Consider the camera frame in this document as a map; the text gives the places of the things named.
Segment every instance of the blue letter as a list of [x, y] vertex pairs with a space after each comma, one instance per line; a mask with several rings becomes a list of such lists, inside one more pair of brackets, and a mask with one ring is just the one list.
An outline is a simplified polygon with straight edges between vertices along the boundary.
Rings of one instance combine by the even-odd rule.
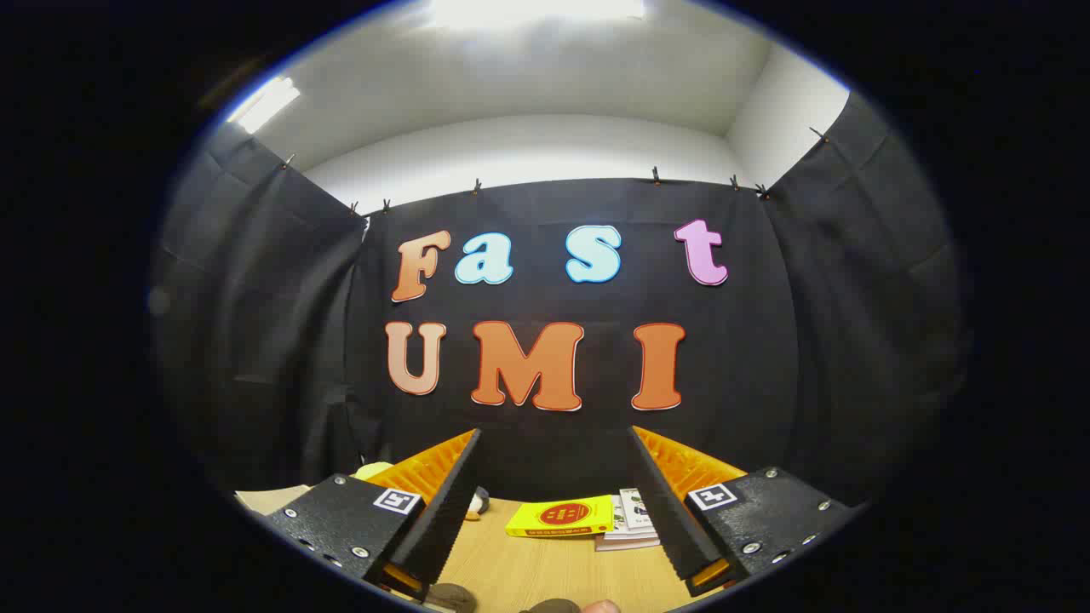
[[455, 266], [455, 278], [465, 285], [484, 281], [499, 285], [511, 278], [514, 268], [508, 264], [511, 239], [499, 232], [477, 235], [465, 242], [463, 253], [469, 253]]
[[620, 232], [613, 226], [580, 226], [568, 232], [568, 253], [576, 259], [565, 265], [568, 276], [577, 284], [608, 281], [620, 271]]

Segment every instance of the hand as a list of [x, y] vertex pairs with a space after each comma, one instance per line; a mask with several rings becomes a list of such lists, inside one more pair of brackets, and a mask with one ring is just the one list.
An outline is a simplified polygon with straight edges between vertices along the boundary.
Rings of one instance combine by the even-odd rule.
[[611, 600], [600, 600], [584, 606], [581, 613], [620, 613], [620, 608]]

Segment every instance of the white wall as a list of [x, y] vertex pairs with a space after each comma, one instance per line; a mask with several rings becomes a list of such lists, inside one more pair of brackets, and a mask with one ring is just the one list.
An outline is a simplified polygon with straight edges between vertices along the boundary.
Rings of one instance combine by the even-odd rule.
[[773, 43], [761, 76], [727, 131], [727, 145], [748, 177], [771, 187], [818, 142], [810, 128], [825, 133], [847, 101], [847, 87]]
[[499, 117], [402, 134], [325, 161], [305, 176], [359, 211], [483, 188], [588, 178], [753, 181], [727, 141], [694, 130], [590, 115]]

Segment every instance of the yellow object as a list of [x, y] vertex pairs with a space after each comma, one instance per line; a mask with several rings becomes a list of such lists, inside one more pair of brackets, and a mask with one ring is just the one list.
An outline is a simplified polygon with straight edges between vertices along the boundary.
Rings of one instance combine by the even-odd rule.
[[569, 537], [613, 531], [613, 496], [524, 503], [505, 530], [512, 537]]
[[704, 568], [700, 573], [692, 576], [692, 585], [700, 587], [707, 581], [718, 577], [730, 567], [730, 564], [722, 557], [713, 562], [707, 568]]
[[443, 482], [450, 474], [450, 470], [462, 455], [474, 432], [475, 430], [470, 430], [424, 449], [378, 474], [367, 477], [364, 481], [384, 488], [420, 494], [424, 498], [424, 504], [432, 504], [432, 498], [435, 497]]
[[352, 477], [355, 477], [360, 481], [366, 481], [367, 478], [378, 474], [391, 466], [393, 465], [388, 461], [373, 461], [361, 466], [360, 470], [356, 470]]
[[746, 471], [712, 456], [671, 441], [650, 430], [632, 426], [658, 466], [674, 495], [685, 502], [693, 490], [744, 477]]
[[386, 566], [383, 566], [383, 572], [393, 577], [395, 579], [401, 581], [402, 584], [409, 586], [414, 591], [420, 591], [420, 589], [423, 587], [423, 585], [420, 581], [417, 581], [414, 577], [412, 577], [411, 575], [409, 575], [408, 573], [405, 573], [404, 570], [398, 568], [392, 564], [387, 564]]

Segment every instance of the wooden table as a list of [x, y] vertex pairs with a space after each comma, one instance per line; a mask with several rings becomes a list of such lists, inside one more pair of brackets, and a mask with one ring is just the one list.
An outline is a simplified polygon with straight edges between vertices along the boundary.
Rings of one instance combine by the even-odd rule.
[[[239, 498], [267, 514], [307, 489], [239, 492]], [[550, 598], [580, 606], [609, 599], [622, 613], [658, 613], [718, 592], [691, 598], [662, 546], [600, 553], [593, 537], [509, 537], [504, 527], [520, 504], [492, 498], [480, 521], [463, 521], [439, 577], [473, 592], [477, 613], [518, 613]]]

